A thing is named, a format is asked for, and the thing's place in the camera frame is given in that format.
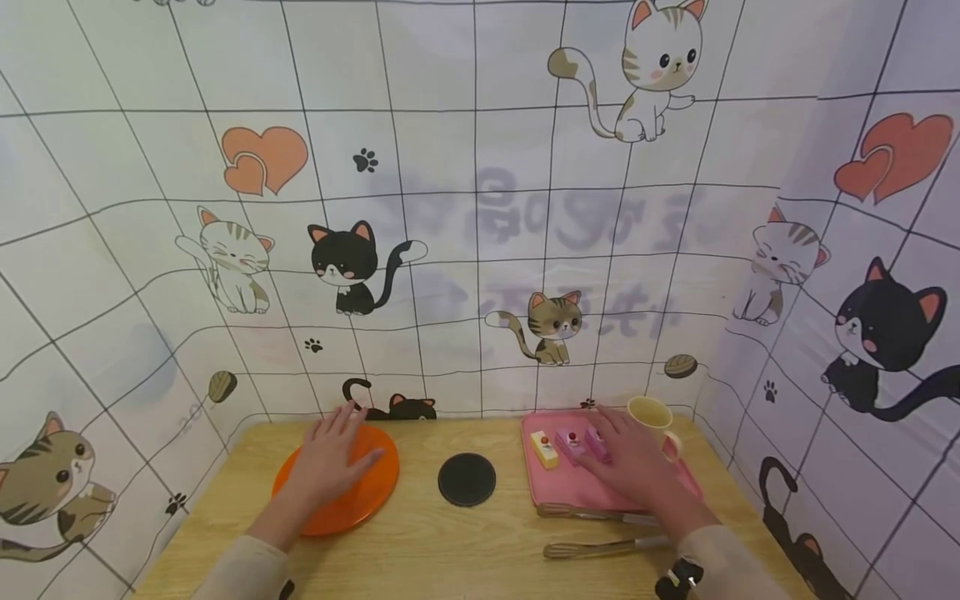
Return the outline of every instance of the left hand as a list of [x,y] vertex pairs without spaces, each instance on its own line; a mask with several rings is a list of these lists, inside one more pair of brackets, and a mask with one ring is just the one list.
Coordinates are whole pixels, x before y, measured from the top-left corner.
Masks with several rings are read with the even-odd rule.
[[310,425],[283,492],[314,508],[322,506],[353,487],[380,459],[383,449],[375,448],[352,465],[348,464],[357,429],[367,417],[364,408],[351,419],[355,408],[356,403],[351,400],[337,407],[332,415]]

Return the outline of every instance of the beige sleeve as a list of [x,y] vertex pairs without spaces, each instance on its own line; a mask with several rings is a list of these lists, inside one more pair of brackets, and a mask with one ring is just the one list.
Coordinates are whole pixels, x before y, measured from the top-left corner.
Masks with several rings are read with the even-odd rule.
[[680,556],[704,568],[694,588],[700,600],[789,600],[731,530],[711,525],[693,532],[678,548]]
[[287,555],[243,536],[207,573],[193,600],[276,600],[287,581]]

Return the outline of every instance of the black coaster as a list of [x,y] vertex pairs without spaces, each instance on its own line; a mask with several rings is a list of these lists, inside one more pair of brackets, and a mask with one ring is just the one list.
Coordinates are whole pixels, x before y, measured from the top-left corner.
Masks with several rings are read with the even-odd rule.
[[437,485],[450,504],[476,506],[493,494],[496,471],[486,458],[465,452],[446,459],[437,475]]

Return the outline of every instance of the mug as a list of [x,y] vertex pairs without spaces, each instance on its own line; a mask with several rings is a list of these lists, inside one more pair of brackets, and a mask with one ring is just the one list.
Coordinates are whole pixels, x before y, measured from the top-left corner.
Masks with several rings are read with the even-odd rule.
[[673,413],[666,404],[648,396],[632,397],[627,402],[627,414],[654,434],[668,461],[674,463],[680,460],[684,443],[680,441],[677,434],[669,430],[670,425],[673,424]]

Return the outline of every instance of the printed backdrop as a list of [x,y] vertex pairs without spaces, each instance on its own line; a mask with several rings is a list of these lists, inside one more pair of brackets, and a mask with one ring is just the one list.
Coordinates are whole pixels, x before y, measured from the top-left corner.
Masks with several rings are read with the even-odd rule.
[[5,597],[130,596],[245,428],[351,396],[656,396],[820,598],[956,588],[957,26],[919,0],[3,2]]

